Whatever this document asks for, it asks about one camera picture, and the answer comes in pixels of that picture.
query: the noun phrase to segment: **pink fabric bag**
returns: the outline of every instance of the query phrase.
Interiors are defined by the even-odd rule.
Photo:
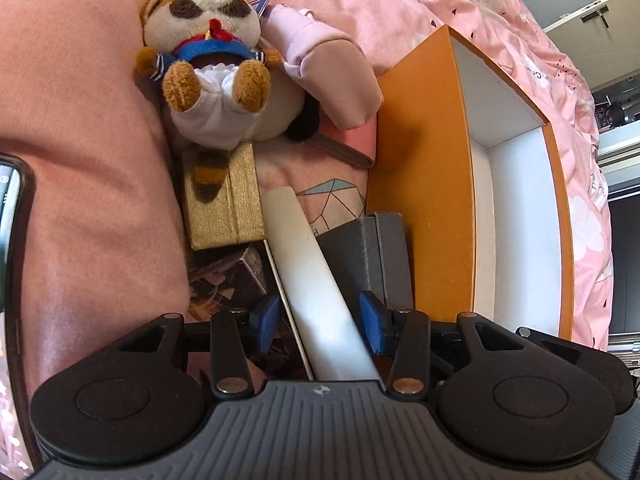
[[[359,128],[378,113],[376,75],[348,34],[277,5],[262,20],[262,35],[283,55],[289,77],[318,99],[338,129]]]

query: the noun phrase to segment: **red bow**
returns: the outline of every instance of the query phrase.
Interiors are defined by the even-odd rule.
[[[209,20],[209,33],[216,40],[231,41],[235,39],[231,32],[222,28],[222,24],[218,20]]]

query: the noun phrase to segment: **gold box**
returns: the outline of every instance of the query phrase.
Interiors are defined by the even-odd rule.
[[[182,154],[184,207],[182,214],[191,248],[195,251],[264,240],[260,192],[254,149],[240,144],[231,154],[229,174],[218,196],[203,202],[196,195],[193,165],[197,150]]]

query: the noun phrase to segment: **white cylinder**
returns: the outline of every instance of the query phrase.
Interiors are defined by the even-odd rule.
[[[296,194],[262,197],[267,241],[316,380],[380,380]]]

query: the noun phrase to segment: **plush toy ear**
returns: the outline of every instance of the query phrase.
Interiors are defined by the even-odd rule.
[[[156,10],[161,3],[162,0],[146,0],[145,4],[140,9],[140,22],[142,22],[142,25],[145,25],[146,20],[149,19],[151,13]]]

